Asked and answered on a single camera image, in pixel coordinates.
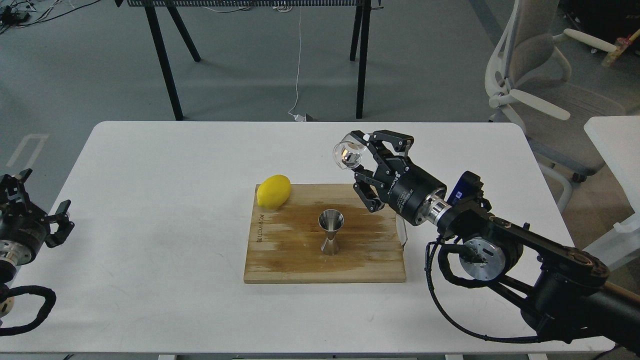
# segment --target white cable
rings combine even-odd
[[[296,102],[293,104],[293,107],[289,109],[287,112],[289,115],[293,116],[293,119],[296,118],[295,115],[291,113],[293,109],[298,105],[298,98],[300,93],[298,92],[298,80],[300,79],[300,59],[302,58],[302,6],[300,7],[300,19],[298,20],[298,74],[296,75]]]
[[[234,12],[236,12],[238,10],[245,12],[245,11],[249,10],[251,8],[251,6],[238,6],[238,8],[235,9],[235,10],[229,10],[229,11],[225,11],[225,12],[219,12],[217,10],[213,10],[212,8],[208,8],[206,6],[201,6],[201,8],[207,9],[207,10],[211,10],[214,13],[234,13]]]
[[[274,6],[273,9],[278,10],[281,13],[288,13],[293,10],[293,6]]]

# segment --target white table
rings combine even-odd
[[[613,270],[640,255],[640,116],[592,117],[584,130],[636,212],[585,248]]]
[[[51,287],[58,303],[35,331],[3,338],[0,352],[380,356],[612,347],[604,338],[508,345],[455,329],[426,286],[431,224],[408,229],[405,283],[243,283],[255,184],[278,173],[293,183],[352,183],[332,150],[354,129],[413,135],[412,160],[450,189],[471,170],[494,213],[572,244],[513,124],[103,122],[58,197],[72,199],[76,228],[64,246],[23,266],[15,283]],[[510,274],[532,284],[539,265],[527,250]],[[519,309],[490,290],[457,288],[437,271],[434,278],[440,301],[469,329],[534,334]],[[20,300],[7,325],[28,322],[38,305]]]

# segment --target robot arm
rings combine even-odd
[[[9,289],[6,283],[13,280],[16,266],[32,262],[42,244],[48,247],[61,245],[67,239],[75,224],[69,221],[67,210],[70,200],[63,201],[53,215],[47,215],[29,199],[24,182],[31,175],[31,169],[16,176],[3,175],[0,178],[0,317],[6,315],[13,303],[13,297],[23,294],[44,298],[35,320],[27,325],[0,328],[0,336],[22,334],[38,327],[49,316],[56,303],[53,290],[43,286],[19,286]],[[58,229],[51,233],[51,224]]]
[[[397,154],[391,153],[384,142],[390,143]],[[352,131],[334,148],[334,156],[341,168],[354,171],[354,189],[369,211],[388,204],[411,225],[428,220],[438,227],[440,236],[428,260],[427,278],[436,305],[450,322],[484,340],[518,342],[480,336],[446,315],[430,281],[438,247],[438,266],[449,282],[466,288],[490,288],[521,309],[523,319],[538,336],[518,338],[519,342],[568,343],[605,336],[640,354],[640,296],[607,282],[609,269],[591,254],[532,233],[528,224],[520,227],[490,213],[491,204],[483,197],[480,177],[471,172],[460,177],[444,201],[446,186],[408,157],[412,144],[411,136],[391,131]],[[365,151],[376,160],[375,171],[360,165]],[[455,237],[454,243],[447,243]],[[524,246],[535,250],[541,262],[541,273],[533,286],[507,275]],[[472,279],[453,274],[449,254],[458,255]]]

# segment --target white tape marking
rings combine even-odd
[[[20,157],[20,154],[22,153],[22,150],[24,150],[24,147],[27,146],[27,143],[29,142],[29,140],[39,139],[38,145],[36,145],[36,148],[33,150],[33,154],[31,154],[29,161],[27,161],[27,164],[24,166],[24,168],[32,167],[33,164],[36,162],[36,159],[40,155],[40,151],[42,151],[42,148],[44,147],[44,143],[47,141],[48,138],[49,138],[49,134],[26,135],[24,138],[22,138],[22,141],[20,141],[20,144],[18,144],[18,147],[15,148],[15,151],[13,152],[13,155],[11,155],[11,158],[9,159],[9,161],[7,161],[6,166],[7,167],[13,166],[16,160],[18,160],[18,158]]]

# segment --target chair wheel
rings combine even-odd
[[[585,175],[580,175],[578,173],[573,173],[573,176],[571,177],[571,180],[573,180],[574,183],[583,183],[584,181],[586,181],[587,177]]]

